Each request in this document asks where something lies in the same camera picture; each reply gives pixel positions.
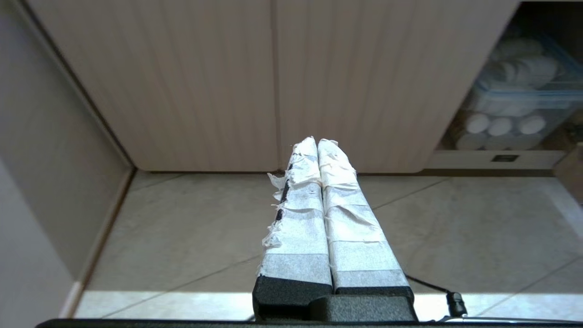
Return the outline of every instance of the wooden cabinet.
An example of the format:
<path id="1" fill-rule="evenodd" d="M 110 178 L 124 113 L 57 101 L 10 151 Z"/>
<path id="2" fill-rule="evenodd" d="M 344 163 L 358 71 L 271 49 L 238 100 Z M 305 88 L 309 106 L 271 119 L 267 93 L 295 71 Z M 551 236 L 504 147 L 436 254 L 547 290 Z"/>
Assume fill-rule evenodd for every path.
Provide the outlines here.
<path id="1" fill-rule="evenodd" d="M 518 0 L 27 0 L 135 164 L 424 168 Z"/>

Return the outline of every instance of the transparent plastic container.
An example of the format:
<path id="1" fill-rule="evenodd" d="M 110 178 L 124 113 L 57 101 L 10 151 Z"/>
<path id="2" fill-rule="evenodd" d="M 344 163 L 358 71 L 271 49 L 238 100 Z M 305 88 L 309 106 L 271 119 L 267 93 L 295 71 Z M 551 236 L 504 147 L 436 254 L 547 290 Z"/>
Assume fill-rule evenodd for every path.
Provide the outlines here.
<path id="1" fill-rule="evenodd" d="M 491 53 L 449 135 L 458 149 L 533 149 L 582 105 L 583 67 L 544 33 L 513 33 Z M 470 128 L 477 114 L 489 121 L 483 131 Z M 471 133 L 485 134 L 484 145 Z"/>

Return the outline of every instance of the cabinet door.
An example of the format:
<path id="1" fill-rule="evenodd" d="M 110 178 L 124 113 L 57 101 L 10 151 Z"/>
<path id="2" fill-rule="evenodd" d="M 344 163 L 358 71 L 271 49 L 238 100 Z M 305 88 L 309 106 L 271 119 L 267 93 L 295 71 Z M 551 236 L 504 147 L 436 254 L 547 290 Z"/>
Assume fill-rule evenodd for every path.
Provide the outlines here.
<path id="1" fill-rule="evenodd" d="M 268 0 L 27 0 L 135 165 L 277 168 Z"/>
<path id="2" fill-rule="evenodd" d="M 517 5 L 277 0 L 282 148 L 313 135 L 359 172 L 422 170 Z"/>

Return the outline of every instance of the white wall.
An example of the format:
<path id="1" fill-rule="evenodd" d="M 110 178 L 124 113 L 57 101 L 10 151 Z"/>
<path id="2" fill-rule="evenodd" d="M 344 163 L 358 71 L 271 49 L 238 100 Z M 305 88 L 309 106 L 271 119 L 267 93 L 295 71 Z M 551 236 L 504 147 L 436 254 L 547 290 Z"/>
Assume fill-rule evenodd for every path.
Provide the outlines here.
<path id="1" fill-rule="evenodd" d="M 56 317 L 131 168 L 0 0 L 0 328 Z"/>

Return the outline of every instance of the tile grout line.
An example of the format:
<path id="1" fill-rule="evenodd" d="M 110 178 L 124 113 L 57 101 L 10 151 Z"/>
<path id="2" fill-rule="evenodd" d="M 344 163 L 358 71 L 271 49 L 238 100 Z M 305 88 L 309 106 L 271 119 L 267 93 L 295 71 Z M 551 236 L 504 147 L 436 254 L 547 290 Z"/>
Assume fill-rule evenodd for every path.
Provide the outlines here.
<path id="1" fill-rule="evenodd" d="M 164 294 L 168 294 L 169 292 L 172 292 L 172 291 L 175 291 L 175 290 L 177 290 L 177 289 L 180 289 L 180 288 L 182 288 L 182 287 L 184 287 L 184 286 L 186 286 L 186 285 L 190 285 L 190 284 L 192 284 L 193 282 L 197 282 L 197 281 L 199 281 L 199 280 L 202 280 L 202 279 L 208 278 L 208 277 L 210 277 L 211 275 L 215 275 L 215 274 L 221 273 L 221 272 L 223 272 L 223 271 L 226 271 L 226 270 L 228 270 L 228 269 L 230 269 L 230 268 L 232 268 L 232 267 L 234 267 L 234 266 L 236 266 L 236 265 L 239 265 L 239 264 L 244 264 L 244 263 L 248 263 L 249 261 L 255 260 L 256 258 L 258 258 L 258 257 L 260 257 L 260 256 L 261 256 L 261 254 L 260 254 L 260 255 L 253 256 L 253 257 L 250 257 L 249 259 L 246 259 L 246 260 L 243 260 L 243 261 L 235 262 L 235 263 L 233 263 L 233 264 L 231 264 L 231 265 L 229 265 L 229 266 L 227 266 L 227 267 L 224 267 L 224 268 L 222 268 L 222 269 L 220 269 L 220 270 L 217 270 L 217 271 L 215 271 L 215 272 L 209 273 L 209 274 L 207 274 L 207 275 L 203 275 L 202 277 L 199 277 L 199 278 L 196 278 L 196 279 L 194 279 L 194 280 L 188 281 L 188 282 L 186 282 L 186 283 L 184 283 L 184 284 L 181 284 L 181 285 L 179 285 L 179 286 L 176 286 L 176 287 L 170 288 L 170 289 L 168 289 L 168 290 L 166 290 L 166 291 L 163 291 L 163 292 L 160 292 L 160 293 L 158 293 L 158 294 L 156 294 L 156 295 L 153 295 L 153 296 L 150 296 L 150 297 L 148 297 L 148 298 L 145 298 L 145 299 L 143 299 L 143 300 L 141 300 L 141 301 L 139 301 L 139 302 L 132 303 L 132 304 L 130 304 L 130 305 L 127 305 L 127 306 L 125 306 L 125 307 L 123 307 L 123 308 L 121 308 L 121 309 L 119 309 L 119 310 L 115 310 L 115 311 L 113 311 L 113 312 L 110 312 L 110 313 L 108 313 L 108 314 L 106 314 L 106 315 L 102 316 L 102 317 L 101 317 L 101 319 L 105 319 L 105 318 L 107 318 L 107 317 L 109 317 L 109 316 L 112 316 L 112 315 L 114 315 L 114 314 L 116 314 L 116 313 L 120 313 L 120 312 L 123 312 L 123 311 L 125 311 L 125 310 L 127 310 L 127 309 L 131 309 L 131 308 L 133 308 L 134 306 L 137 306 L 137 305 L 143 304 L 143 303 L 145 303 L 145 302 L 147 302 L 147 301 L 151 301 L 152 299 L 155 299 L 155 298 L 157 298 L 157 297 L 160 297 L 160 296 L 162 296 L 162 295 L 164 295 Z"/>
<path id="2" fill-rule="evenodd" d="M 136 188 L 136 189 L 130 189 L 130 191 L 129 191 L 129 192 L 132 192 L 132 191 L 138 191 L 138 190 L 142 190 L 142 189 L 145 189 L 145 188 L 148 188 L 148 187 L 156 186 L 156 185 L 158 185 L 158 184 L 160 184 L 160 183 L 164 183 L 164 182 L 168 182 L 168 181 L 170 181 L 170 180 L 177 179 L 177 178 L 179 178 L 179 177 L 181 177 L 181 176 L 183 176 L 183 175 L 185 175 L 185 174 L 186 174 L 186 173 L 182 173 L 182 174 L 179 174 L 179 175 L 177 175 L 177 176 L 174 176 L 174 177 L 168 178 L 168 179 L 166 179 L 166 180 L 163 180 L 163 181 L 158 181 L 158 182 L 154 182 L 154 183 L 152 183 L 152 184 L 148 184 L 147 186 L 142 186 L 142 187 L 140 187 L 140 188 Z"/>
<path id="3" fill-rule="evenodd" d="M 409 196 L 411 196 L 411 195 L 413 195 L 413 194 L 416 194 L 416 193 L 418 193 L 418 192 L 420 192 L 420 191 L 423 191 L 423 190 L 425 190 L 425 189 L 429 189 L 429 188 L 431 188 L 431 187 L 433 187 L 433 186 L 436 186 L 436 185 L 438 185 L 438 184 L 440 184 L 440 183 L 442 183 L 442 182 L 445 182 L 445 181 L 451 180 L 451 178 L 452 178 L 452 177 L 446 177 L 446 178 L 445 178 L 445 179 L 443 179 L 443 180 L 439 180 L 438 182 L 434 182 L 434 183 L 432 183 L 432 184 L 430 184 L 430 185 L 428 185 L 428 186 L 425 186 L 425 187 L 423 187 L 423 188 L 421 188 L 421 189 L 419 189 L 419 190 L 415 190 L 415 191 L 413 191 L 413 192 L 411 192 L 411 193 L 409 193 L 409 194 L 407 194 L 407 195 L 404 195 L 404 196 L 401 196 L 401 197 L 399 197 L 399 198 L 397 198 L 397 199 L 391 200 L 391 201 L 389 201 L 389 202 L 387 202 L 387 203 L 385 203 L 385 204 L 382 204 L 382 205 L 376 206 L 376 207 L 372 208 L 371 210 L 373 210 L 373 211 L 375 211 L 375 210 L 378 210 L 379 208 L 381 208 L 381 207 L 383 207 L 383 206 L 386 206 L 386 205 L 392 204 L 392 203 L 394 203 L 394 202 L 396 202 L 396 201 L 399 201 L 399 200 L 401 200 L 401 199 L 403 199 L 403 198 L 409 197 Z"/>
<path id="4" fill-rule="evenodd" d="M 492 305 L 492 306 L 489 306 L 487 309 L 485 309 L 485 310 L 481 311 L 480 313 L 478 313 L 478 314 L 477 314 L 477 315 L 475 315 L 475 316 L 481 316 L 482 314 L 484 314 L 484 313 L 488 312 L 489 310 L 492 310 L 492 309 L 493 309 L 493 308 L 495 308 L 496 306 L 499 306 L 499 305 L 501 305 L 502 303 L 506 302 L 507 300 L 509 300 L 509 299 L 513 298 L 514 296 L 516 296 L 516 295 L 520 294 L 521 292 L 524 292 L 524 291 L 525 291 L 525 290 L 527 290 L 528 288 L 530 288 L 530 287 L 532 287 L 532 286 L 534 286 L 534 285 L 538 284 L 539 282 L 541 282 L 541 281 L 545 280 L 546 278 L 549 278 L 549 277 L 550 277 L 550 276 L 552 276 L 553 274 L 555 274 L 555 273 L 557 273 L 557 272 L 561 271 L 562 269 L 564 269 L 564 268 L 566 268 L 566 267 L 570 266 L 571 264 L 573 264 L 573 263 L 575 263 L 576 261 L 578 261 L 578 260 L 581 260 L 581 259 L 583 259 L 583 256 L 577 256 L 577 257 L 575 257 L 574 259 L 570 260 L 569 262 L 567 262 L 567 263 L 563 264 L 562 266 L 560 266 L 560 267 L 558 267 L 558 268 L 554 269 L 553 271 L 551 271 L 551 272 L 547 273 L 547 274 L 546 274 L 546 275 L 544 275 L 542 278 L 539 278 L 539 279 L 535 280 L 534 282 L 532 282 L 532 283 L 528 284 L 527 286 L 525 286 L 525 287 L 521 288 L 519 291 L 517 291 L 517 292 L 513 293 L 512 295 L 509 295 L 509 296 L 505 297 L 504 299 L 502 299 L 502 300 L 500 300 L 500 301 L 496 302 L 496 304 L 494 304 L 494 305 Z"/>

